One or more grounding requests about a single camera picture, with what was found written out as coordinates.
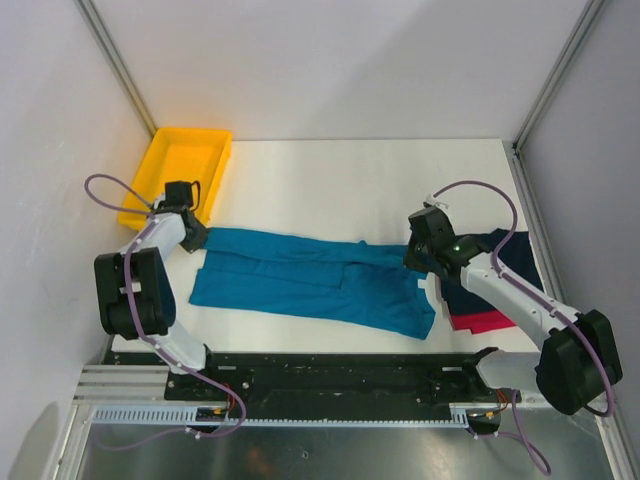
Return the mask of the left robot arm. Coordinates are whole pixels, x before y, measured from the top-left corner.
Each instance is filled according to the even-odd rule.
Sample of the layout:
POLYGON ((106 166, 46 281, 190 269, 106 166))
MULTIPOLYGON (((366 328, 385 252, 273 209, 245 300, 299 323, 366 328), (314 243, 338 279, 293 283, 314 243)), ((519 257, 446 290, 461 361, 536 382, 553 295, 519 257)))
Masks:
POLYGON ((204 246, 208 230, 196 217, 198 181, 173 181, 139 211, 142 229, 120 250, 94 260, 102 328, 110 335, 148 345, 175 374, 188 374, 197 398, 214 397, 221 376, 206 366, 208 347, 179 322, 165 261, 178 247, 191 254, 204 246))

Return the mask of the navy t shirt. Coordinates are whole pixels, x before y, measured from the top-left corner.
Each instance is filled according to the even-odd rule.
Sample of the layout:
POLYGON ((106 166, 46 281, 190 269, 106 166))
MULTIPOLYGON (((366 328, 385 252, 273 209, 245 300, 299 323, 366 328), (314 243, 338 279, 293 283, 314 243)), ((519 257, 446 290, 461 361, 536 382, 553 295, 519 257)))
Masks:
MULTIPOLYGON (((492 251, 504 239, 508 231, 496 229, 491 233, 474 234, 474 237, 492 251)), ((530 244, 529 233, 515 232, 498 254, 499 259, 511 270, 534 285, 543 289, 530 244)), ((473 316, 491 313, 495 308, 481 297, 468 292, 462 286, 449 282, 441 283, 441 296, 452 317, 473 316)))

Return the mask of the teal t shirt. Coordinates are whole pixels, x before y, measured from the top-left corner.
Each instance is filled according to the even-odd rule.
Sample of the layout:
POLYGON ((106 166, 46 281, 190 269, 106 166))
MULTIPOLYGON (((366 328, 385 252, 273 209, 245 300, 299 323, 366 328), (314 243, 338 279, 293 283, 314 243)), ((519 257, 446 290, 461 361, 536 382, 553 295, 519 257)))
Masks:
POLYGON ((402 245, 215 228, 191 304, 342 321, 424 340, 436 313, 402 245))

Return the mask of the red t shirt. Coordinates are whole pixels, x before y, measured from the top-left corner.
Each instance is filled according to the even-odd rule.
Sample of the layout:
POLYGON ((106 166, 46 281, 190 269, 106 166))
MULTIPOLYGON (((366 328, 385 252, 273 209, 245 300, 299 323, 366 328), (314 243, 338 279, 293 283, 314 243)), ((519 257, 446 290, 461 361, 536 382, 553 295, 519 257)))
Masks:
POLYGON ((468 330, 474 335, 515 327, 514 322, 497 310, 473 314, 451 314, 450 317, 455 331, 468 330))

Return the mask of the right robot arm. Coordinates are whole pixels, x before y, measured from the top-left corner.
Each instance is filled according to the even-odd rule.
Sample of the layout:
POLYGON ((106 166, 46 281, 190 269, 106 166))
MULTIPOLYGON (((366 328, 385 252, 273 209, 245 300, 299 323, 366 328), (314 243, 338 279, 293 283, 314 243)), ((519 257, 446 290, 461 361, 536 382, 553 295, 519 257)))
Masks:
POLYGON ((426 205, 408 218, 405 266, 457 284, 509 318, 534 343, 529 353, 488 348, 461 376, 463 393, 484 401, 498 388, 538 393, 557 411, 572 415, 604 396, 604 416, 615 408, 622 378, 608 318, 582 313, 553 299, 507 267, 473 235, 459 236, 448 216, 426 205))

